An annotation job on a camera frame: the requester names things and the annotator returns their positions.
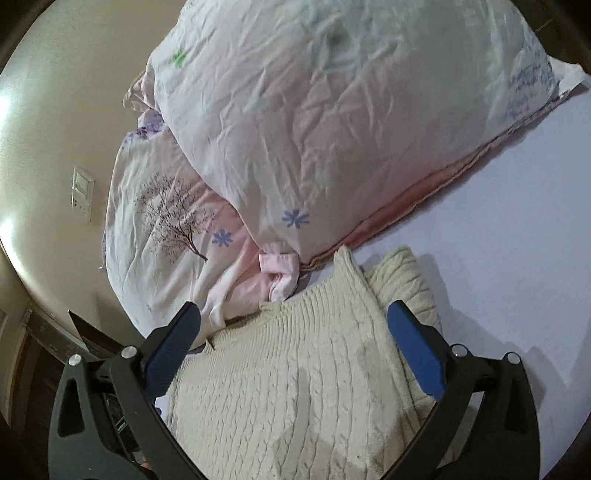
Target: pink fabric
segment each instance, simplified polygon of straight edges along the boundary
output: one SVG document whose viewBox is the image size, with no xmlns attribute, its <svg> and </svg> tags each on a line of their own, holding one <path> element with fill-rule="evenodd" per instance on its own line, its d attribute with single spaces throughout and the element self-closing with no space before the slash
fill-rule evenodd
<svg viewBox="0 0 591 480">
<path fill-rule="evenodd" d="M 236 210 L 195 172 L 153 111 L 119 149 L 105 247 L 113 290 L 140 333 L 192 301 L 202 314 L 194 346 L 297 284 L 297 256 L 261 255 Z"/>
<path fill-rule="evenodd" d="M 556 84 L 507 0 L 190 0 L 126 104 L 161 111 L 265 253 L 312 268 L 453 180 Z"/>
</svg>

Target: cable knit pattern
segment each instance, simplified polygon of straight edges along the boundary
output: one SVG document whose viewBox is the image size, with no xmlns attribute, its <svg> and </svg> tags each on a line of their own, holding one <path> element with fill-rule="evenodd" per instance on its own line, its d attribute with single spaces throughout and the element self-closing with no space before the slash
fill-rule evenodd
<svg viewBox="0 0 591 480">
<path fill-rule="evenodd" d="M 210 479 L 378 479 L 433 406 L 385 321 L 438 325 L 408 248 L 366 277 L 345 247 L 324 283 L 214 334 L 173 384 L 169 428 Z"/>
</svg>

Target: wall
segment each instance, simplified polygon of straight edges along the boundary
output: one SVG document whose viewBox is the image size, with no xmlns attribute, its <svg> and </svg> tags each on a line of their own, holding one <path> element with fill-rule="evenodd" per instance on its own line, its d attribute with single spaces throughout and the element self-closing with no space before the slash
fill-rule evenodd
<svg viewBox="0 0 591 480">
<path fill-rule="evenodd" d="M 9 418 L 12 373 L 24 337 L 21 319 L 31 303 L 17 273 L 0 248 L 0 308 L 6 314 L 0 327 L 0 413 Z"/>
<path fill-rule="evenodd" d="M 182 0 L 57 0 L 0 74 L 0 239 L 33 299 L 66 330 L 73 310 L 120 343 L 138 334 L 100 266 L 121 99 Z M 95 180 L 91 223 L 70 208 L 74 166 Z"/>
</svg>

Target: mattress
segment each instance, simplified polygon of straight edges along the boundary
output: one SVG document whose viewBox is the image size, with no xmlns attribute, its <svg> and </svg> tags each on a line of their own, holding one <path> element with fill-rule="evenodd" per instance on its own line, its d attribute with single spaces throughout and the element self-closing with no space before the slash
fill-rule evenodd
<svg viewBox="0 0 591 480">
<path fill-rule="evenodd" d="M 449 343 L 479 356 L 521 355 L 540 424 L 542 476 L 591 410 L 590 132 L 591 92 L 579 87 L 355 252 L 369 268 L 409 245 Z M 300 288 L 330 270 L 302 278 Z"/>
</svg>

